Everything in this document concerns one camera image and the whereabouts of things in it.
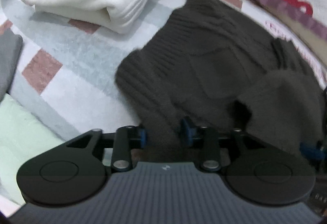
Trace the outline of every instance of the white logo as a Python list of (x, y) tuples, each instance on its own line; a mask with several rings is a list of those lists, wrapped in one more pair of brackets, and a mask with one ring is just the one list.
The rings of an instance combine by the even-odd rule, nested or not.
[(170, 169), (170, 166), (169, 165), (165, 165), (165, 166), (162, 166), (161, 167), (163, 170), (169, 170)]

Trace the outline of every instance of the silver screw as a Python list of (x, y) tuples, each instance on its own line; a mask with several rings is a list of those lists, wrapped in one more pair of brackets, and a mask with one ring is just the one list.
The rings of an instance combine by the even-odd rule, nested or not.
[(213, 170), (213, 169), (216, 169), (216, 168), (219, 167), (219, 162), (215, 161), (215, 160), (206, 160), (203, 163), (203, 167), (206, 168), (206, 169)]
[(117, 169), (126, 169), (130, 163), (127, 160), (117, 160), (113, 163), (113, 165)]

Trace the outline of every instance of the mint green fabric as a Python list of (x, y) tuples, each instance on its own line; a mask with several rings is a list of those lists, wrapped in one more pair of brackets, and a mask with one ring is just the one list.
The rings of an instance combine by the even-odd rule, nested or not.
[(4, 196), (19, 205), (24, 199), (16, 182), (27, 160), (63, 143), (31, 113), (6, 94), (0, 103), (0, 184)]

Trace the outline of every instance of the dark gray sweater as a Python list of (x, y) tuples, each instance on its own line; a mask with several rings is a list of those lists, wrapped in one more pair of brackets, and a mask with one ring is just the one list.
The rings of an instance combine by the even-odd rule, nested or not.
[(187, 0), (116, 73), (149, 132), (147, 157), (190, 160), (177, 132), (186, 115), (220, 131), (243, 125), (299, 154), (323, 138), (323, 91), (291, 42), (275, 40), (219, 0)]

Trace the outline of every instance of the circular cover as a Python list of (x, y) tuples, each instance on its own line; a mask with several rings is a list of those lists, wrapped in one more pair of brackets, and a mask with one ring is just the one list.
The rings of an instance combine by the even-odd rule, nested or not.
[(244, 198), (264, 205), (286, 205), (306, 199), (313, 189), (312, 168), (275, 149), (252, 150), (227, 169), (231, 188)]
[(94, 195), (104, 185), (102, 163), (79, 148), (45, 152), (22, 165), (17, 183), (28, 202), (66, 206)]

